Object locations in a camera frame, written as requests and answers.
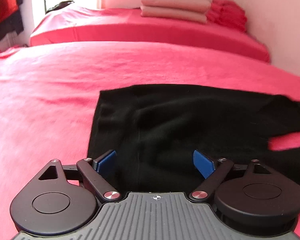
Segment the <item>far bed red sheet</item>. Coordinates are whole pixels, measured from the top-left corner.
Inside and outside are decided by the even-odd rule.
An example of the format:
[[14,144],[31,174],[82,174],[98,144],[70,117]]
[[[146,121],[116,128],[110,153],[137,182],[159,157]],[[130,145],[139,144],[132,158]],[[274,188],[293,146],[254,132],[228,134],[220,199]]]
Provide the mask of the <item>far bed red sheet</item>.
[[46,14],[30,36],[31,46],[83,41],[161,42],[271,61],[266,46],[248,34],[215,24],[142,17],[140,9],[91,10],[72,4]]

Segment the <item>beige folded blanket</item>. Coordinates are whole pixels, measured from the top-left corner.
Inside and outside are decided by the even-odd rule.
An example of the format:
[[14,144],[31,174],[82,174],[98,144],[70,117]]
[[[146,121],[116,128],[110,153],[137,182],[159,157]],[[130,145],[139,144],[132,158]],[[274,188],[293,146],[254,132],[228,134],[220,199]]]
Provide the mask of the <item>beige folded blanket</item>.
[[163,7],[141,6],[140,8],[142,17],[173,18],[202,24],[207,23],[206,16],[198,12]]
[[141,0],[141,4],[148,7],[181,9],[205,13],[211,8],[208,0]]

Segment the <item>upper beige folded blanket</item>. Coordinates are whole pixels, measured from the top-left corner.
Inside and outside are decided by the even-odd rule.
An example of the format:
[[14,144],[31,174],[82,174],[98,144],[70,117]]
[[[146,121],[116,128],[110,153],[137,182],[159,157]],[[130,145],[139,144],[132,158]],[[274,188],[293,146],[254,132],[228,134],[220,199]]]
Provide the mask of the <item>upper beige folded blanket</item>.
[[141,0],[141,4],[148,7],[181,9],[205,13],[211,8],[208,0]]

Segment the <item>lower beige folded blanket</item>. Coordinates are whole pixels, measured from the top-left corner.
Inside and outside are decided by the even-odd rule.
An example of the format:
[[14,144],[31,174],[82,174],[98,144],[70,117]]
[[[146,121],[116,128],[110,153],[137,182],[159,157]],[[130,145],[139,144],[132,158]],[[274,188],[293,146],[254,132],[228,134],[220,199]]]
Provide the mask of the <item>lower beige folded blanket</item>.
[[141,6],[140,8],[142,17],[173,18],[202,24],[207,23],[206,16],[198,12],[163,7]]

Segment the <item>red folded towel stack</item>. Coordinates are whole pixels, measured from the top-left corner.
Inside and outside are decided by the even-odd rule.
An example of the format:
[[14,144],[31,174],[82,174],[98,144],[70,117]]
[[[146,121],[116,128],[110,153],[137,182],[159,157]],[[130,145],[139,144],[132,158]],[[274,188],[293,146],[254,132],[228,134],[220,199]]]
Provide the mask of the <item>red folded towel stack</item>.
[[210,9],[206,12],[207,20],[211,23],[247,32],[247,17],[245,10],[232,0],[212,0]]

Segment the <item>black knit pants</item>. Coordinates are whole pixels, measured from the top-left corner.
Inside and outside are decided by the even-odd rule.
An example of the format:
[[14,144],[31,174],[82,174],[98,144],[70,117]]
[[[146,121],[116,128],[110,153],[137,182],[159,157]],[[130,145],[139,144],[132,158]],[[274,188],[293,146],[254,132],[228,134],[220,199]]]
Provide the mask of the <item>black knit pants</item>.
[[195,85],[139,85],[100,93],[88,157],[117,153],[108,181],[121,193],[186,192],[202,175],[198,150],[237,164],[258,159],[300,185],[300,148],[271,138],[300,132],[300,102],[283,95]]

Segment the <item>small black cloth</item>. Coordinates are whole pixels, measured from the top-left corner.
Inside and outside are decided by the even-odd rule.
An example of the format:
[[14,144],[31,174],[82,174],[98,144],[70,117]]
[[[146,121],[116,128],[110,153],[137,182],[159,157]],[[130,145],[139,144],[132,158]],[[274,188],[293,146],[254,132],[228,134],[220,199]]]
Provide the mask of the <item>small black cloth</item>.
[[71,5],[72,3],[74,3],[74,1],[72,0],[68,0],[68,1],[62,1],[60,3],[58,3],[57,5],[49,8],[47,11],[46,11],[46,14],[52,12],[52,11],[56,11],[56,10],[60,10],[60,9],[63,9],[64,7],[67,7],[69,5]]

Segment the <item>near bed red cover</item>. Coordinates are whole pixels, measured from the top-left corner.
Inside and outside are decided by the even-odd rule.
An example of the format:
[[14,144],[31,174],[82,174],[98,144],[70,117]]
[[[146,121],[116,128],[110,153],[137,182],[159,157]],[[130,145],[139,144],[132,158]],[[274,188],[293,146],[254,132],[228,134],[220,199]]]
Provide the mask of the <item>near bed red cover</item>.
[[248,57],[150,42],[73,42],[0,54],[0,239],[17,233],[15,195],[51,159],[87,155],[101,90],[174,83],[286,95],[300,77]]

